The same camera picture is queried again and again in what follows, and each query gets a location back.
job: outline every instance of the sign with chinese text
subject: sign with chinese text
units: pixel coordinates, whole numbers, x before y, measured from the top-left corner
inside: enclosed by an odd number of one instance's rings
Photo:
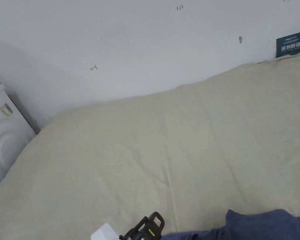
[[[300,52],[300,33],[277,39],[276,58],[284,55],[295,55]]]

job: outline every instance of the white object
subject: white object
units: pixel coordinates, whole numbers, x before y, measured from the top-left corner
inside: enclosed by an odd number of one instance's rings
[[[0,182],[34,136],[33,130],[0,85]]]
[[[56,117],[0,184],[0,239],[163,234],[283,208],[300,216],[300,54]]]
[[[91,240],[119,240],[119,236],[108,223],[105,223],[91,235]]]

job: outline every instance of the beige mattress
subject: beige mattress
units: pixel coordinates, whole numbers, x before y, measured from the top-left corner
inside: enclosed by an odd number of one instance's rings
[[[300,216],[300,54],[58,116],[0,184],[0,239],[164,233],[225,224],[228,209]]]

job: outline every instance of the black device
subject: black device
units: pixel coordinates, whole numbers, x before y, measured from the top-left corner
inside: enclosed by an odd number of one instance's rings
[[[144,217],[142,220],[125,236],[120,235],[120,240],[160,240],[161,232],[164,227],[164,219],[158,212],[152,213],[149,218]]]

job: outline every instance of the blue fabric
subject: blue fabric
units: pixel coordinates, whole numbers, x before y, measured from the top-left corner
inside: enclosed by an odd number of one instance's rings
[[[228,210],[224,227],[171,233],[162,240],[300,240],[300,217],[282,209],[255,215]]]

